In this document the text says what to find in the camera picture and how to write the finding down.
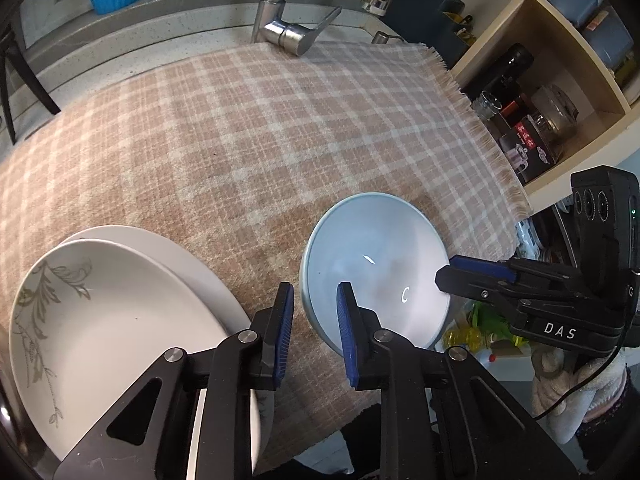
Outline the gloved right hand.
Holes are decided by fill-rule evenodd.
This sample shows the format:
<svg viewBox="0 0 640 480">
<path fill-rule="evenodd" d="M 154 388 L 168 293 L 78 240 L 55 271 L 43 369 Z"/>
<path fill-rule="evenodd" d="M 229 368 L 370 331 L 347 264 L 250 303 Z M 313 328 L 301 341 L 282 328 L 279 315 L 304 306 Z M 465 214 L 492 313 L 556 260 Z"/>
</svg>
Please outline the gloved right hand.
<svg viewBox="0 0 640 480">
<path fill-rule="evenodd" d="M 596 359 L 572 370 L 570 355 L 562 349 L 537 347 L 532 354 L 535 372 L 533 414 L 544 414 L 570 388 L 590 378 L 605 362 L 605 358 Z M 604 415 L 620 400 L 626 382 L 627 360 L 620 353 L 602 373 L 568 396 L 544 418 L 552 439 L 557 444 L 565 444 L 584 422 Z"/>
</svg>

